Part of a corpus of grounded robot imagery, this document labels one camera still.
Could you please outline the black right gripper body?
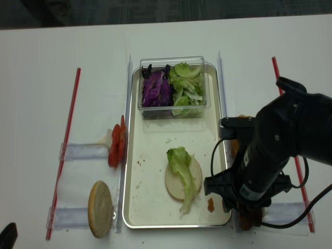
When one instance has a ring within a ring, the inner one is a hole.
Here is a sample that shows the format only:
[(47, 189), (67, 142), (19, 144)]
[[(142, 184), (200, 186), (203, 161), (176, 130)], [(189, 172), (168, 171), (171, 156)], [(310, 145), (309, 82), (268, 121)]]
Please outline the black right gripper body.
[(292, 188), (288, 175), (281, 174), (287, 164), (274, 162), (253, 146), (241, 148), (233, 166), (204, 179), (204, 193), (216, 193), (223, 199), (248, 208), (260, 207), (263, 198), (271, 198)]

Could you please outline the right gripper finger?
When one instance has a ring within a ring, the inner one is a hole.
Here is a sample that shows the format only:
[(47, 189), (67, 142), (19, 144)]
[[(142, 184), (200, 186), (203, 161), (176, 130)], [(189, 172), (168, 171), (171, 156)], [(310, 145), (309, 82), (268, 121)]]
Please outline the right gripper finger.
[(271, 205), (271, 203), (272, 203), (271, 198), (263, 198), (261, 200), (260, 207), (261, 208), (269, 207)]
[(222, 200), (224, 212), (230, 212), (232, 210), (232, 203), (229, 203), (226, 199)]

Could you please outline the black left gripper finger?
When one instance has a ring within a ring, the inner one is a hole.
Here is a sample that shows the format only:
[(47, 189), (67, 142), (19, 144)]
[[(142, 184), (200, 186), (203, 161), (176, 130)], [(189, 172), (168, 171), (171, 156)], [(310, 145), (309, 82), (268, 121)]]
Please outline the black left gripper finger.
[(16, 223), (8, 224), (0, 235), (0, 249), (13, 249), (17, 237), (18, 231)]

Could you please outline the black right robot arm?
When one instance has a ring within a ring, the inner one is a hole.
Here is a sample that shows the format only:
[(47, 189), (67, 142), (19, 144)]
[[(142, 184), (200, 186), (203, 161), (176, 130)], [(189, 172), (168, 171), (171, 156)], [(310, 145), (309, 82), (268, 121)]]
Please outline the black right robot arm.
[(283, 94), (255, 117), (226, 117), (219, 137), (237, 140), (240, 148), (232, 167), (204, 180), (206, 195), (220, 195), (227, 206), (266, 206), (292, 184), (281, 172), (291, 157), (331, 164), (331, 98), (307, 93), (295, 81), (279, 77)]

